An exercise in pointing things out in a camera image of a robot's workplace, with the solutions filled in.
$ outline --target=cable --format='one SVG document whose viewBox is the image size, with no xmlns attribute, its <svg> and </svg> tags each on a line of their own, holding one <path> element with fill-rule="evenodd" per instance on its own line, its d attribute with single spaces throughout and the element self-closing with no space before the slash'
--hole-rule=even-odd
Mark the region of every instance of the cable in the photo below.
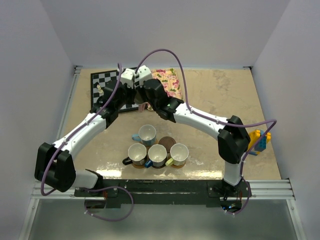
<svg viewBox="0 0 320 240">
<path fill-rule="evenodd" d="M 88 188 L 83 188 L 83 189 L 84 189 L 85 191 L 88 191 L 88 192 L 97 193 L 97 192 L 100 192 L 100 191 L 105 191 L 105 190 L 114 189 L 114 188 L 125 191 L 125 192 L 129 195 L 129 197 L 130 197 L 130 199 L 131 199 L 131 208 L 130 208 L 129 212 L 128 212 L 126 215 L 124 215 L 124 216 L 122 216 L 122 217 L 120 217 L 120 218 L 115 218 L 115 219 L 113 219 L 113 218 L 106 218 L 106 217 L 103 217 L 103 216 L 99 216 L 99 215 L 96 215 L 96 214 L 93 214 L 92 212 L 90 212 L 90 211 L 88 210 L 88 208 L 87 208 L 86 203 L 84 203 L 84 209 L 85 209 L 84 214 L 87 214 L 87 213 L 88 213 L 88 214 L 91 215 L 92 217 L 95 217 L 95 218 L 101 219 L 101 220 L 105 220 L 105 221 L 109 221 L 109 222 L 118 222 L 118 221 L 121 221 L 121 220 L 127 218 L 127 217 L 132 213 L 132 211 L 133 211 L 133 209 L 134 209 L 134 206 L 135 206 L 135 204 L 134 204 L 134 198 L 132 197 L 131 193 L 130 193 L 127 189 L 125 189 L 125 188 L 123 188 L 123 187 L 121 187 L 121 186 L 108 186 L 108 187 L 105 187 L 105 188 L 102 188 L 102 189 L 88 189 Z"/>
<path fill-rule="evenodd" d="M 247 187 L 248 187 L 248 197 L 243 205 L 243 207 L 238 210 L 237 212 L 234 212 L 234 214 L 238 214 L 240 212 L 243 211 L 243 209 L 247 206 L 248 204 L 248 201 L 249 201 L 249 198 L 250 198 L 250 194 L 251 194 L 251 188 L 250 188 L 250 185 L 246 182 L 246 180 L 244 179 L 243 177 L 243 168 L 244 168 L 244 163 L 245 163 L 245 159 L 246 157 L 248 156 L 249 152 L 259 143 L 259 141 L 267 135 L 267 133 L 274 127 L 274 125 L 276 125 L 277 123 L 277 120 L 276 119 L 270 119 L 270 120 L 266 120 L 266 121 L 262 121 L 262 122 L 258 122 L 258 123 L 254 123 L 254 124 L 247 124 L 247 125 L 239 125 L 239 124 L 232 124 L 232 123 L 228 123 L 228 122 L 224 122 L 224 121 L 219 121 L 217 119 L 214 119 L 214 118 L 211 118 L 211 117 L 208 117 L 208 116 L 205 116 L 201 113 L 198 113 L 194 110 L 191 109 L 190 105 L 189 105 L 189 100 L 188 100 L 188 91 L 187 91 L 187 82 L 186 82 L 186 77 L 185 77 L 185 73 L 184 73 L 184 69 L 182 67 L 182 64 L 178 58 L 178 56 L 171 50 L 169 49 L 165 49 L 165 48 L 160 48 L 160 49 L 156 49 L 156 50 L 153 50 L 151 52 L 149 52 L 142 60 L 141 62 L 138 64 L 136 70 L 135 70 L 135 73 L 138 72 L 138 69 L 141 67 L 141 65 L 144 63 L 144 61 L 152 54 L 154 53 L 157 53 L 157 52 L 168 52 L 170 54 L 172 54 L 176 61 L 178 62 L 178 65 L 180 67 L 180 70 L 181 70 L 181 74 L 182 74 L 182 80 L 183 80 L 183 84 L 184 84 L 184 95 L 185 95 L 185 104 L 187 106 L 187 108 L 189 109 L 189 111 L 199 117 L 202 117 L 202 118 L 205 118 L 205 119 L 208 119 L 210 121 L 213 121 L 217 124 L 223 124 L 223 125 L 226 125 L 226 126 L 230 126 L 230 127 L 235 127 L 235 128 L 252 128 L 252 127 L 257 127 L 257 126 L 260 126 L 260 125 L 264 125 L 264 124 L 269 124 L 269 123 L 272 123 L 268 128 L 267 130 L 258 138 L 258 140 L 248 149 L 248 151 L 245 153 L 245 155 L 243 156 L 242 160 L 241 160 L 241 166 L 240 166 L 240 175 L 242 176 L 241 179 L 246 183 Z"/>
<path fill-rule="evenodd" d="M 52 155 L 52 157 L 49 160 L 48 165 L 46 166 L 42 179 L 41 179 L 41 188 L 40 188 L 40 192 L 43 196 L 48 196 L 49 194 L 51 194 L 52 192 L 54 192 L 56 189 L 53 188 L 51 189 L 49 192 L 45 192 L 45 182 L 46 182 L 46 178 L 49 172 L 49 169 L 52 165 L 52 163 L 54 162 L 56 156 L 58 155 L 59 151 L 67 144 L 67 142 L 69 142 L 69 140 L 75 135 L 77 134 L 81 129 L 83 129 L 85 126 L 87 126 L 87 124 L 89 124 L 93 119 L 95 119 L 96 116 L 98 116 L 107 106 L 108 104 L 111 102 L 112 98 L 114 97 L 114 95 L 116 94 L 116 91 L 118 89 L 119 83 L 120 83 L 120 79 L 121 79 L 121 73 L 122 73 L 122 65 L 121 63 L 118 63 L 118 69 L 119 69 L 119 75 L 117 77 L 116 80 L 116 84 L 115 84 L 115 88 L 113 90 L 113 92 L 111 93 L 111 96 L 109 97 L 109 99 L 106 101 L 106 103 L 99 109 L 98 112 L 96 112 L 95 115 L 93 115 L 87 123 L 84 123 L 82 125 L 80 125 L 78 128 L 76 128 L 66 139 L 65 141 L 57 148 L 57 150 L 54 152 L 54 154 Z"/>
</svg>

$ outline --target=light blue mug handle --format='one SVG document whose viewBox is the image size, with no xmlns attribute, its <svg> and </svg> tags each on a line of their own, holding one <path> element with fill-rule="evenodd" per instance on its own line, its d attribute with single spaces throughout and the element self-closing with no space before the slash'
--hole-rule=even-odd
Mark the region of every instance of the light blue mug handle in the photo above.
<svg viewBox="0 0 320 240">
<path fill-rule="evenodd" d="M 141 142 L 141 138 L 139 137 L 139 134 L 132 134 L 132 140 L 137 141 L 137 142 Z"/>
</svg>

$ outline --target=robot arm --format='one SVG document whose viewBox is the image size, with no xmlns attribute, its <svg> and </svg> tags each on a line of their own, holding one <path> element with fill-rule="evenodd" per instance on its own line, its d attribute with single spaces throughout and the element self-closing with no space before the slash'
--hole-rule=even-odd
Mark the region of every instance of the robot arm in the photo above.
<svg viewBox="0 0 320 240">
<path fill-rule="evenodd" d="M 241 160 L 250 142 L 249 135 L 244 128 L 225 126 L 193 114 L 184 101 L 167 95 L 161 82 L 158 79 L 152 79 L 151 71 L 146 66 L 140 67 L 137 74 L 134 70 L 127 69 L 121 74 L 120 81 L 109 105 L 89 123 L 88 120 L 101 109 L 116 87 L 116 81 L 107 82 L 103 88 L 103 96 L 99 98 L 90 113 L 79 124 L 79 126 L 83 124 L 86 124 L 86 126 L 69 139 L 67 144 L 59 151 L 56 161 L 51 165 L 45 179 L 46 184 L 61 192 L 65 192 L 71 187 L 95 188 L 100 175 L 91 170 L 76 171 L 73 159 L 87 143 L 113 123 L 118 117 L 119 109 L 124 104 L 142 104 L 145 102 L 150 103 L 153 110 L 162 119 L 189 125 L 216 139 L 219 154 L 225 160 L 223 181 L 231 187 L 239 184 L 241 180 Z M 191 108 L 221 122 L 242 125 L 241 120 L 236 116 L 228 119 Z M 53 144 L 44 143 L 39 147 L 34 174 L 36 179 L 42 180 L 49 159 L 69 135 L 70 133 Z"/>
</svg>

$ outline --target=floor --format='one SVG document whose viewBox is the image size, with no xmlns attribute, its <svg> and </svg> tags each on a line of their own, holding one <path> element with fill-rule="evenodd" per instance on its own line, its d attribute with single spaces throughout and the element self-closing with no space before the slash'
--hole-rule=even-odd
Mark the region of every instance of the floor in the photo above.
<svg viewBox="0 0 320 240">
<path fill-rule="evenodd" d="M 82 69 L 72 99 L 65 133 L 71 131 L 90 110 L 90 74 L 108 69 Z M 181 72 L 177 69 L 179 79 Z M 188 98 L 191 106 L 220 117 L 236 115 L 244 124 L 264 120 L 255 84 L 249 69 L 186 69 Z M 182 168 L 137 169 L 123 165 L 128 148 L 135 142 L 131 135 L 142 125 L 151 124 L 157 139 L 173 137 L 189 148 L 189 158 Z M 96 136 L 74 161 L 78 170 L 90 169 L 104 178 L 122 179 L 221 179 L 224 161 L 212 137 L 192 127 L 165 121 L 155 112 L 121 113 L 114 123 Z M 244 166 L 247 180 L 281 179 L 271 144 L 258 156 L 249 155 Z"/>
</svg>

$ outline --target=gray floor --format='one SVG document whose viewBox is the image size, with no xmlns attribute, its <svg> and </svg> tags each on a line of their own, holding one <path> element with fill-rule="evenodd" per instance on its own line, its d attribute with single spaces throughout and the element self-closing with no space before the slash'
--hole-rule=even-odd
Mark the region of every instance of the gray floor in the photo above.
<svg viewBox="0 0 320 240">
<path fill-rule="evenodd" d="M 83 200 L 41 200 L 30 240 L 295 240 L 285 200 L 251 200 L 237 215 L 200 205 L 136 205 L 120 222 L 84 214 Z M 100 210 L 102 216 L 123 216 L 121 209 Z"/>
</svg>

